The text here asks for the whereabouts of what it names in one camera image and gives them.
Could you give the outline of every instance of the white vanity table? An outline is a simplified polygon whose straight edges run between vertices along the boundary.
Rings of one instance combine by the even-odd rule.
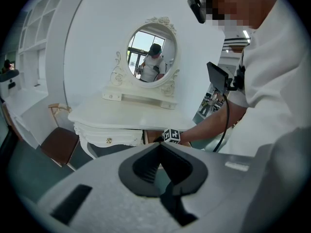
[[[131,42],[138,32],[154,32],[154,36],[159,37],[161,32],[165,32],[165,35],[170,35],[168,43],[169,40],[174,43],[171,51],[164,51],[165,42],[162,45],[162,55],[173,49],[174,62],[167,73],[154,82],[139,80],[139,76],[134,76],[128,66],[130,60],[126,54],[133,49]],[[69,114],[68,119],[74,122],[83,150],[93,159],[97,155],[90,143],[101,148],[117,144],[137,146],[141,144],[143,130],[173,128],[183,132],[195,126],[192,118],[185,117],[175,109],[174,80],[179,72],[180,56],[175,35],[176,30],[167,17],[154,17],[137,27],[125,41],[124,49],[117,52],[117,65],[111,73],[109,85]]]

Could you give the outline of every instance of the mirror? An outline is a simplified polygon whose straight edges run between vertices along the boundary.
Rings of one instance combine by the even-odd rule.
[[[172,32],[161,24],[142,27],[131,37],[127,63],[142,82],[154,82],[168,73],[174,63],[176,42]]]

